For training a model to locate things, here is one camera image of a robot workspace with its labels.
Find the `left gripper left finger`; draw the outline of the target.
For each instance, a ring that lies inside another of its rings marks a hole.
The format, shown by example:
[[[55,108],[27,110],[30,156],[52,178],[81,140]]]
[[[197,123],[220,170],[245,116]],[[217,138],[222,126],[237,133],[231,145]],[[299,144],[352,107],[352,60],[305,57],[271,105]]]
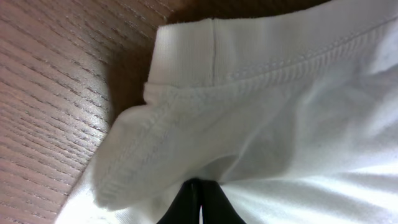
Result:
[[[157,224],[199,224],[201,209],[199,179],[185,181]]]

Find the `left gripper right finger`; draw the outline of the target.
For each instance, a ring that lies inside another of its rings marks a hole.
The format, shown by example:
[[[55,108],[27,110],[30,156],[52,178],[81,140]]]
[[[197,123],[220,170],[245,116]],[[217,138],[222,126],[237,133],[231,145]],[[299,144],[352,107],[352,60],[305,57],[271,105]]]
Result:
[[[202,180],[202,218],[204,224],[246,224],[229,202],[220,185]]]

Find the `white Mr Robot t-shirt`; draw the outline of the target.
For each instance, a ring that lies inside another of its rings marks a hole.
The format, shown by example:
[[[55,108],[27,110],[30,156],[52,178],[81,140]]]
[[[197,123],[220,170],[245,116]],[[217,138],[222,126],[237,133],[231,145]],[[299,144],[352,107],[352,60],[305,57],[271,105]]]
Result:
[[[57,223],[156,223],[191,178],[246,223],[397,222],[397,2],[158,29]]]

